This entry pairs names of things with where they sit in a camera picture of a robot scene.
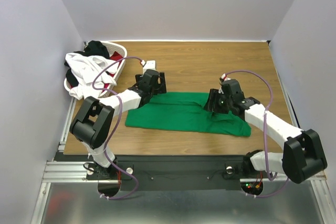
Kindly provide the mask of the green t shirt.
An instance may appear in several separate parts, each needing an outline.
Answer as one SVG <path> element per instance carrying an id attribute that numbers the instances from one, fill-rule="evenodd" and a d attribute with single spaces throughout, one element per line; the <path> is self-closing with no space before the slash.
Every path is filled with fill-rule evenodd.
<path id="1" fill-rule="evenodd" d="M 251 127 L 233 115 L 204 109 L 208 94 L 168 92 L 151 98 L 146 105 L 129 110 L 125 126 L 144 129 L 251 136 Z"/>

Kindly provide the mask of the white t shirt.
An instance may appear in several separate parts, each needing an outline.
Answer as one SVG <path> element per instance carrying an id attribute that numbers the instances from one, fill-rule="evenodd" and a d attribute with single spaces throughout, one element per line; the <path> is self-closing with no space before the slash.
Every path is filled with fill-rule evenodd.
<path id="1" fill-rule="evenodd" d="M 77 100 L 87 97 L 102 98 L 105 84 L 117 84 L 111 76 L 118 70 L 118 63 L 114 60 L 98 55 L 86 57 L 72 52 L 66 54 L 65 61 L 78 81 L 78 85 L 69 90 L 69 95 Z"/>

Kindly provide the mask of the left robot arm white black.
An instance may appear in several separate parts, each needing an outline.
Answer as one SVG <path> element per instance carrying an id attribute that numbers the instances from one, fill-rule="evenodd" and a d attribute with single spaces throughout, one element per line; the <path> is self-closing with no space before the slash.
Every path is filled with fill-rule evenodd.
<path id="1" fill-rule="evenodd" d="M 143 107 L 157 94 L 166 93 L 164 72 L 148 69 L 135 76 L 136 83 L 125 91 L 103 99 L 84 99 L 70 125 L 70 133 L 80 141 L 99 165 L 99 173 L 106 179 L 113 178 L 117 166 L 112 163 L 115 155 L 107 147 L 110 125 L 114 116 Z"/>

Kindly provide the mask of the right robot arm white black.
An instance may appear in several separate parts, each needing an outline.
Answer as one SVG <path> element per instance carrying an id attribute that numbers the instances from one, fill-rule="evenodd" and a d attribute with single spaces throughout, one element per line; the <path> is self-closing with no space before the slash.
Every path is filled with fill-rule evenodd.
<path id="1" fill-rule="evenodd" d="M 253 177 L 259 172 L 285 174 L 299 184 L 328 167 L 319 134 L 295 127 L 269 112 L 257 99 L 245 97 L 236 79 L 223 80 L 220 89 L 210 89 L 204 110 L 232 113 L 273 139 L 281 153 L 256 150 L 244 156 L 241 170 Z"/>

